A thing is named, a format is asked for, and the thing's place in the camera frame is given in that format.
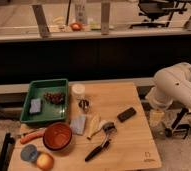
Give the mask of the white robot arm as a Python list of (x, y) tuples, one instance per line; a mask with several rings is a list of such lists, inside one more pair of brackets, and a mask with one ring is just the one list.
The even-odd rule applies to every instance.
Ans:
[(146, 95), (153, 109), (166, 110), (174, 100), (191, 109), (191, 64), (181, 62), (157, 71)]

